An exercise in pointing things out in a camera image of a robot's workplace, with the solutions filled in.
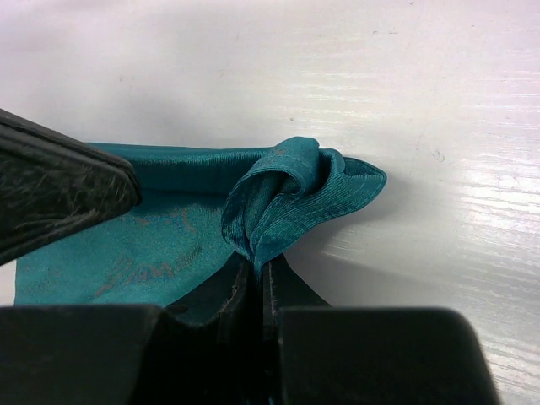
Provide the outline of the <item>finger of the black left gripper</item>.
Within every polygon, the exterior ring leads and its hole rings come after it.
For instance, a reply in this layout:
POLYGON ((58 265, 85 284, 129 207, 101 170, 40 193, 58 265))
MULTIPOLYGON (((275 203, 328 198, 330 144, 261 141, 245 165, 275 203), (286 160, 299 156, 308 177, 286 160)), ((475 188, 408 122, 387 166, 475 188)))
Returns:
POLYGON ((118 217, 143 200, 126 160, 1 112, 1 262, 118 217))

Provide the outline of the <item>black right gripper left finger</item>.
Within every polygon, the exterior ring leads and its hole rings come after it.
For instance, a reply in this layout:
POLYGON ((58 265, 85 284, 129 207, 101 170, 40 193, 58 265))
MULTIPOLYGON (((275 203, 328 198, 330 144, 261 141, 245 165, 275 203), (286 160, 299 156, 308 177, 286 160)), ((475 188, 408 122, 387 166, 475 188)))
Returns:
POLYGON ((163 309, 162 323, 167 327, 207 327, 245 284, 251 264, 233 253, 210 278, 163 309))

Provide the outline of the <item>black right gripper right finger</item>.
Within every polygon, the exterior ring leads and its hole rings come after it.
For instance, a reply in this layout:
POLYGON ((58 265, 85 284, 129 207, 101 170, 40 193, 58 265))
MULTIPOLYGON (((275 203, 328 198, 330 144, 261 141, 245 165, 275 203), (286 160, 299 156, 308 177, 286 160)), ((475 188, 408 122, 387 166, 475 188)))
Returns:
POLYGON ((274 321, 280 309, 329 306, 279 255, 262 268, 262 319, 274 321))

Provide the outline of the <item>teal cloth napkin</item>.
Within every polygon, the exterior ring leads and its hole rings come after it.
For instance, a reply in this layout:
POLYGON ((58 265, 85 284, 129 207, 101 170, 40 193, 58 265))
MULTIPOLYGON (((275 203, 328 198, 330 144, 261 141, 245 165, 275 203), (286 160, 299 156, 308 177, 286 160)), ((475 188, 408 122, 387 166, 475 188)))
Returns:
POLYGON ((290 138, 271 148, 88 144, 132 165, 143 200, 12 262, 14 303, 166 306, 233 253, 263 266, 318 224, 355 213, 386 184, 362 160, 290 138))

